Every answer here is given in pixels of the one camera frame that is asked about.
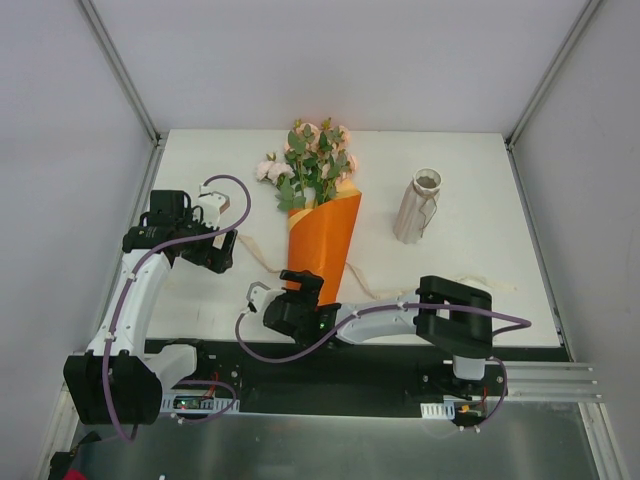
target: white table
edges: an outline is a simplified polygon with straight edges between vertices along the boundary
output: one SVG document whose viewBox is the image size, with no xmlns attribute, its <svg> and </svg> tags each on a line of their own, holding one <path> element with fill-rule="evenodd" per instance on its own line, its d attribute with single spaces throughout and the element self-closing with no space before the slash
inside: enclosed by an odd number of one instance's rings
<svg viewBox="0 0 640 480">
<path fill-rule="evenodd" d="M 286 215 L 276 209 L 276 190 L 259 184 L 255 166 L 267 152 L 282 152 L 285 131 L 172 130 L 155 189 L 184 190 L 192 198 L 208 177 L 227 173 L 244 181 L 253 210 L 239 232 L 252 236 L 276 268 L 286 267 Z M 418 285 L 424 275 L 450 279 L 484 277 L 489 285 L 469 284 L 493 295 L 496 311 L 527 318 L 533 326 L 496 338 L 499 346 L 557 347 L 556 327 L 544 290 L 503 139 L 498 134 L 352 132 L 349 151 L 360 162 L 354 182 L 362 202 L 349 262 L 362 269 L 374 290 Z M 395 215 L 413 173 L 423 167 L 443 178 L 438 212 L 417 245 L 404 245 L 392 232 Z M 219 181 L 231 197 L 221 226 L 244 210 L 242 191 Z M 223 275 L 178 260 L 156 304 L 149 338 L 195 337 L 234 340 L 238 312 L 254 281 L 281 285 L 239 242 L 234 265 Z M 345 272 L 339 302 L 371 299 Z M 494 321 L 494 329 L 502 326 Z M 290 341 L 267 330 L 257 316 L 243 322 L 243 337 Z M 376 343 L 421 343 L 415 336 Z"/>
</svg>

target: bouquet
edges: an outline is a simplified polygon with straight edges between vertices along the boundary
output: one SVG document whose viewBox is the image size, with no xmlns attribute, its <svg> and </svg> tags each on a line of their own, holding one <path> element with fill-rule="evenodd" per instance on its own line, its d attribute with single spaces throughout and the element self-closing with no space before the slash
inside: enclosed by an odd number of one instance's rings
<svg viewBox="0 0 640 480">
<path fill-rule="evenodd" d="M 358 168 L 347 152 L 349 130 L 318 128 L 297 120 L 284 145 L 284 159 L 267 154 L 256 170 L 259 181 L 278 189 L 278 208 L 288 212 L 289 270 L 324 278 L 319 305 L 336 300 L 362 194 L 351 182 Z"/>
</svg>

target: gray floor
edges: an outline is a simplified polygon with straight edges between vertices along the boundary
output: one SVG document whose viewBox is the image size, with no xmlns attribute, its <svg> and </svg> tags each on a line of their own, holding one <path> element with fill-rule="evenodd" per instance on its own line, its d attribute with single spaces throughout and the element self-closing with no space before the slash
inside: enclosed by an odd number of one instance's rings
<svg viewBox="0 0 640 480">
<path fill-rule="evenodd" d="M 597 478 L 577 406 L 531 403 L 505 404 L 480 434 L 413 419 L 164 418 L 133 445 L 82 447 L 74 468 L 90 480 Z"/>
</svg>

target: orange paper cone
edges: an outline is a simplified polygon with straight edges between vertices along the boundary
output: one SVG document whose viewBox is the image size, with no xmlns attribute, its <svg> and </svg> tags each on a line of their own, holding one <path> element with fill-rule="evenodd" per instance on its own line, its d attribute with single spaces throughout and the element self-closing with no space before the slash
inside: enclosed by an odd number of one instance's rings
<svg viewBox="0 0 640 480">
<path fill-rule="evenodd" d="M 319 305 L 334 303 L 347 262 L 362 193 L 346 180 L 336 198 L 310 209 L 289 212 L 288 269 L 309 270 L 324 278 Z M 288 283 L 287 288 L 298 288 Z"/>
</svg>

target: white wall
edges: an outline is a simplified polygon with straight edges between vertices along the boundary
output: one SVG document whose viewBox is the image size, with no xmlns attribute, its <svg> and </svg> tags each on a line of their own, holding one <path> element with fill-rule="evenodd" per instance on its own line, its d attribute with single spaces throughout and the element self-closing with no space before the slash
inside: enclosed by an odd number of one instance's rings
<svg viewBox="0 0 640 480">
<path fill-rule="evenodd" d="M 150 144 L 74 2 L 0 6 L 0 477 L 31 478 Z"/>
<path fill-rule="evenodd" d="M 585 0 L 97 0 L 162 130 L 508 133 Z"/>
<path fill-rule="evenodd" d="M 578 360 L 640 478 L 640 2 L 606 2 L 516 161 Z"/>
</svg>

